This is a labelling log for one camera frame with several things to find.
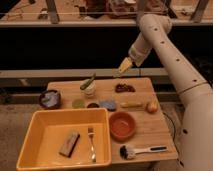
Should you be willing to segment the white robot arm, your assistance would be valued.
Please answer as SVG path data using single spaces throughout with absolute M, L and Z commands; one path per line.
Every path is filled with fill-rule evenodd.
M 169 17 L 144 14 L 138 26 L 140 34 L 118 72 L 140 66 L 155 50 L 185 107 L 178 171 L 213 171 L 213 88 L 168 38 Z

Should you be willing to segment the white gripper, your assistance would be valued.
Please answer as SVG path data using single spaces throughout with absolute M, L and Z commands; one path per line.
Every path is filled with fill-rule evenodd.
M 118 72 L 123 74 L 133 66 L 132 61 L 137 67 L 140 67 L 144 60 L 148 57 L 152 50 L 152 46 L 139 34 L 135 42 L 131 45 L 128 54 L 118 68 Z

